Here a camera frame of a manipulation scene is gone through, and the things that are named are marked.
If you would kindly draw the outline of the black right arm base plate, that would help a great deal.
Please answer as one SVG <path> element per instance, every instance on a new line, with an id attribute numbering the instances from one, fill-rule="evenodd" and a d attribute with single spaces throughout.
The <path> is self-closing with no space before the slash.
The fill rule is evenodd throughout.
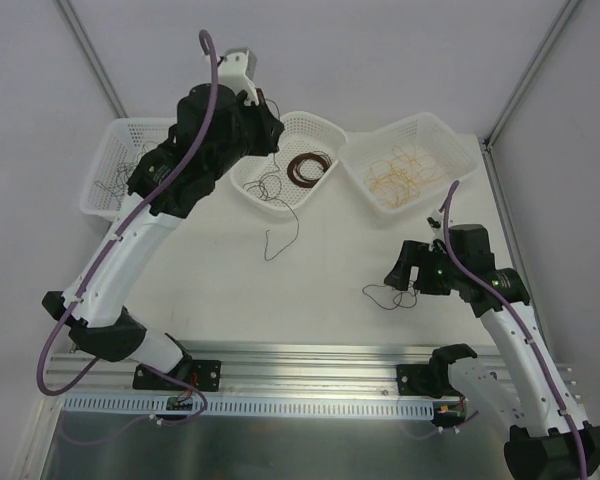
<path id="1" fill-rule="evenodd" d="M 398 364 L 395 371 L 400 396 L 424 396 L 434 399 L 460 396 L 449 383 L 448 374 L 437 367 L 428 364 Z"/>

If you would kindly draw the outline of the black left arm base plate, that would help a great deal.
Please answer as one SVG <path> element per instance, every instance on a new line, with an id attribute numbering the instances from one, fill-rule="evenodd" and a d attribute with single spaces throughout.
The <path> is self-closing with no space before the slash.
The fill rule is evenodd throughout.
<path id="1" fill-rule="evenodd" d="M 158 374 L 155 369 L 138 365 L 135 369 L 132 388 L 141 391 L 183 390 L 180 384 L 168 378 L 187 383 L 202 392 L 217 392 L 220 386 L 222 362 L 219 360 L 195 360 L 183 358 L 171 371 Z"/>

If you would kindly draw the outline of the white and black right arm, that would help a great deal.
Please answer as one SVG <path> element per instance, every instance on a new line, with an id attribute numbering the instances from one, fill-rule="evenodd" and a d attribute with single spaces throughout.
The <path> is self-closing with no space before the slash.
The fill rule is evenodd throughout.
<path id="1" fill-rule="evenodd" d="M 515 479 L 587 479 L 598 470 L 600 425 L 560 376 L 521 277 L 496 267 L 485 227 L 457 225 L 430 243 L 404 241 L 384 283 L 421 295 L 458 293 L 493 339 L 514 386 L 506 390 L 473 348 L 453 344 L 433 350 L 423 365 L 397 366 L 401 394 L 470 400 L 503 434 Z"/>

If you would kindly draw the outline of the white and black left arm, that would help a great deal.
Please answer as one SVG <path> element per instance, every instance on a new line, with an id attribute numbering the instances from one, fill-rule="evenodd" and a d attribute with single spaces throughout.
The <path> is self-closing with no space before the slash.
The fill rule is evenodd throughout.
<path id="1" fill-rule="evenodd" d="M 42 300 L 81 350 L 109 362 L 132 359 L 150 366 L 169 389 L 188 382 L 189 355 L 168 334 L 141 323 L 124 303 L 161 243 L 216 182 L 246 156 L 277 152 L 284 131 L 263 92 L 249 99 L 224 85 L 204 128 L 210 90 L 199 85 L 178 102 L 175 124 L 141 157 L 118 217 L 90 264 L 69 287 L 49 291 Z"/>

